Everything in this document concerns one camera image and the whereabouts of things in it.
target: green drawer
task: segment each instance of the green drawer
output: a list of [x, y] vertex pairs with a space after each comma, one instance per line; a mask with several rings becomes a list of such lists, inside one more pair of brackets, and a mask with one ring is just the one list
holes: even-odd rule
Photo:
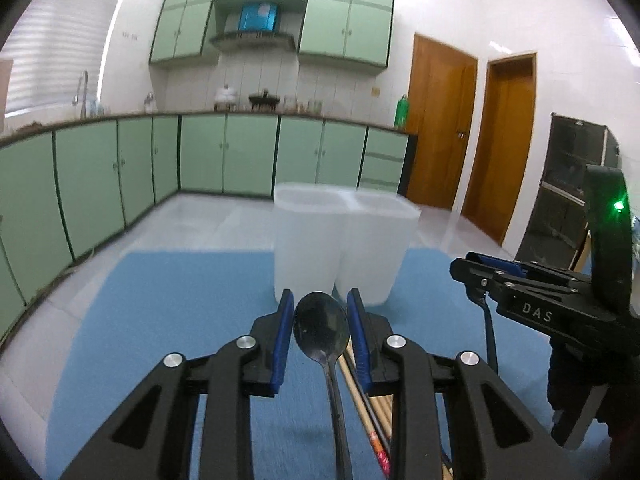
[[365, 155], [361, 178], [396, 184], [400, 182], [403, 165], [404, 162]]
[[388, 184], [386, 182], [374, 182], [372, 180], [362, 179], [360, 185], [363, 189], [374, 189], [376, 191], [390, 191], [391, 193], [398, 192], [398, 184]]
[[406, 135], [369, 128], [366, 153], [377, 153], [404, 160], [406, 143]]

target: kitchen countertop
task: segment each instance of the kitchen countertop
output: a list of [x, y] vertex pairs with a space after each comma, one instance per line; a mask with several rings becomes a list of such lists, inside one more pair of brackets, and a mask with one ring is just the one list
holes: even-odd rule
[[357, 124], [360, 126], [369, 126], [371, 128], [386, 130], [396, 134], [415, 135], [414, 132], [402, 132], [392, 126], [386, 126], [384, 124], [366, 123], [363, 121], [354, 121], [352, 119], [345, 119], [345, 118], [326, 116], [326, 115], [317, 116], [313, 114], [298, 114], [298, 113], [293, 114], [293, 113], [286, 113], [286, 112], [249, 112], [249, 111], [223, 112], [223, 111], [213, 111], [213, 110], [191, 110], [188, 112], [184, 112], [180, 110], [175, 110], [175, 111], [165, 111], [165, 112], [154, 112], [152, 114], [134, 112], [134, 113], [117, 114], [117, 115], [110, 115], [110, 116], [103, 116], [103, 117], [95, 117], [95, 118], [90, 118], [85, 120], [63, 121], [59, 123], [50, 123], [50, 124], [41, 124], [41, 125], [36, 124], [31, 126], [24, 126], [6, 136], [0, 137], [0, 148], [13, 144], [18, 140], [24, 140], [24, 139], [28, 139], [29, 137], [37, 136], [39, 134], [51, 132], [53, 130], [61, 130], [62, 128], [71, 128], [73, 126], [80, 126], [82, 124], [92, 124], [92, 123], [99, 123], [102, 121], [113, 121], [118, 119], [137, 119], [137, 118], [153, 117], [153, 116], [175, 116], [175, 115], [187, 116], [187, 115], [201, 115], [201, 114], [272, 115], [272, 116], [283, 116], [283, 117], [300, 117], [300, 118], [309, 118], [309, 119], [317, 119], [317, 120], [325, 120], [325, 121], [337, 121], [339, 123], [347, 123], [347, 124]]

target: brown door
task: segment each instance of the brown door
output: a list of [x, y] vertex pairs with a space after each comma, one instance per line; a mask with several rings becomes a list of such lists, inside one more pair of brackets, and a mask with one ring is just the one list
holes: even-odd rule
[[482, 124], [462, 214], [501, 244], [529, 155], [536, 56], [489, 63]]
[[474, 112], [478, 60], [415, 35], [406, 129], [418, 133], [407, 197], [451, 209]]

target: blue box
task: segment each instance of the blue box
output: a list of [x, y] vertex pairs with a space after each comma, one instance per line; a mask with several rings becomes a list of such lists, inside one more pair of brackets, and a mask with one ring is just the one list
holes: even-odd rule
[[244, 4], [238, 30], [265, 30], [273, 32], [278, 6], [275, 4]]

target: blue gripper pad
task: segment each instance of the blue gripper pad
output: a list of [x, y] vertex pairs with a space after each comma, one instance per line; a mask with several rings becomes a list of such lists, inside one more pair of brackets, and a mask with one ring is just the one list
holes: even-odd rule
[[293, 327], [293, 313], [293, 294], [289, 289], [285, 289], [278, 305], [280, 323], [276, 341], [273, 345], [273, 360], [271, 362], [271, 389], [274, 394], [280, 391], [280, 387], [284, 382], [284, 370], [287, 367], [287, 355], [289, 355], [289, 343]]
[[511, 276], [516, 278], [526, 278], [527, 271], [521, 268], [515, 262], [508, 262], [507, 260], [501, 260], [500, 258], [494, 258], [492, 256], [486, 256], [485, 254], [474, 253], [480, 263], [489, 267], [495, 267], [496, 269], [503, 270]]
[[353, 346], [353, 356], [356, 361], [358, 382], [360, 382], [363, 391], [369, 393], [373, 381], [371, 379], [369, 345], [363, 320], [361, 319], [361, 316], [366, 315], [358, 290], [354, 288], [347, 294], [347, 320], [349, 321], [349, 332], [351, 333], [351, 345]]

